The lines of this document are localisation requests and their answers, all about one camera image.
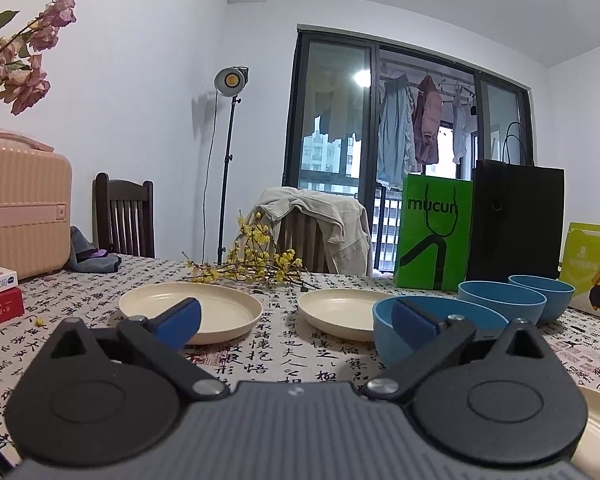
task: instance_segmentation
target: black door frame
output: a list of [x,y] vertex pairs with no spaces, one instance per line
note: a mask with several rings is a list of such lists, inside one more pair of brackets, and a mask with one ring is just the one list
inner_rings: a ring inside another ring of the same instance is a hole
[[306,71],[309,63],[309,44],[312,41],[342,46],[357,46],[367,48],[370,53],[371,86],[369,95],[365,95],[365,103],[368,99],[369,118],[363,121],[362,131],[362,153],[366,158],[360,161],[360,185],[358,199],[365,206],[369,225],[373,224],[374,200],[376,196],[376,169],[378,166],[378,143],[371,142],[378,137],[380,123],[380,72],[381,59],[380,50],[388,50],[407,56],[439,63],[449,68],[461,70],[474,76],[476,91],[477,123],[478,123],[478,160],[484,158],[485,117],[482,92],[486,91],[486,84],[503,88],[514,92],[521,107],[521,122],[524,124],[526,135],[520,139],[528,156],[529,165],[534,164],[534,146],[531,119],[531,106],[528,91],[520,86],[510,83],[497,76],[488,74],[476,68],[469,67],[463,63],[451,61],[435,54],[422,52],[406,46],[398,46],[392,43],[383,43],[378,40],[370,40],[351,34],[340,34],[337,32],[322,32],[314,30],[298,30],[298,41],[294,54],[294,68],[291,79],[291,95],[289,99],[289,112],[286,127],[285,164],[282,175],[282,185],[296,187],[300,171],[300,160],[302,157],[302,115],[304,113],[304,97],[306,93]]

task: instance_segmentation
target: light stand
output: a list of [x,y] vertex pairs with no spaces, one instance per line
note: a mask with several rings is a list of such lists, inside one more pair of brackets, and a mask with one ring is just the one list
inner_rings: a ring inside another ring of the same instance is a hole
[[222,263],[222,253],[225,248],[222,244],[222,236],[224,231],[224,208],[226,206],[226,181],[229,175],[229,162],[234,160],[231,155],[231,133],[234,129],[235,105],[241,100],[238,99],[238,94],[247,84],[249,79],[249,69],[245,66],[231,66],[224,68],[214,81],[214,85],[219,93],[225,97],[231,97],[231,116],[229,117],[229,131],[226,136],[226,152],[224,154],[224,175],[222,176],[222,197],[220,199],[220,222],[218,231],[218,265]]
[[224,175],[222,176],[222,198],[220,199],[220,228],[218,233],[218,265],[222,263],[222,253],[225,248],[222,245],[222,232],[224,231],[224,205],[226,203],[226,180],[229,175],[229,162],[234,160],[234,156],[229,154],[231,150],[231,132],[234,129],[235,105],[241,102],[237,96],[231,99],[231,116],[229,117],[229,132],[226,136],[226,153],[224,154]]

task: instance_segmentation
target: gray ribbed surface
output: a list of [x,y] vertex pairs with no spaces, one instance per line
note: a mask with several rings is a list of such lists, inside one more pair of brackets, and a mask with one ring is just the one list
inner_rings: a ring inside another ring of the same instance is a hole
[[[298,386],[303,390],[300,395]],[[571,465],[495,472],[426,447],[397,406],[369,402],[349,383],[240,383],[233,396],[199,402],[144,455],[97,470],[26,461],[10,480],[582,480]]]

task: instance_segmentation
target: white wall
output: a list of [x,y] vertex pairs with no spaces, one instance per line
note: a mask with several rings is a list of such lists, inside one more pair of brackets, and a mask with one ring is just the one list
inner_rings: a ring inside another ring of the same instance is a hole
[[[20,9],[3,29],[51,0],[2,0]],[[212,57],[226,0],[76,0],[77,23],[43,53],[49,94],[0,126],[51,144],[74,168],[72,224],[91,237],[91,183],[152,180],[157,256],[194,251],[196,165],[203,142]]]
[[[235,115],[227,193],[225,239],[235,235],[234,217],[247,212],[260,193],[281,182],[291,72],[299,23],[341,28],[414,44],[484,67],[530,88],[534,111],[536,161],[554,166],[554,123],[547,70],[531,58],[462,28],[395,7],[362,0],[269,0],[228,6],[216,69],[250,68],[250,80]],[[222,159],[229,99],[221,111],[207,191],[207,219],[218,218]],[[206,238],[215,254],[217,235]]]
[[600,47],[549,70],[569,222],[600,224]]

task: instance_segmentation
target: suitcase handle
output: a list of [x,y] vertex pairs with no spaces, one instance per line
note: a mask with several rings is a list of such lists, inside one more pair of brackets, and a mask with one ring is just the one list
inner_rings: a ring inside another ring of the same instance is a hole
[[0,132],[0,139],[14,140],[16,142],[22,142],[34,150],[40,150],[40,152],[52,152],[54,149],[48,144],[44,144],[39,140],[30,139],[24,135],[12,134],[11,132]]

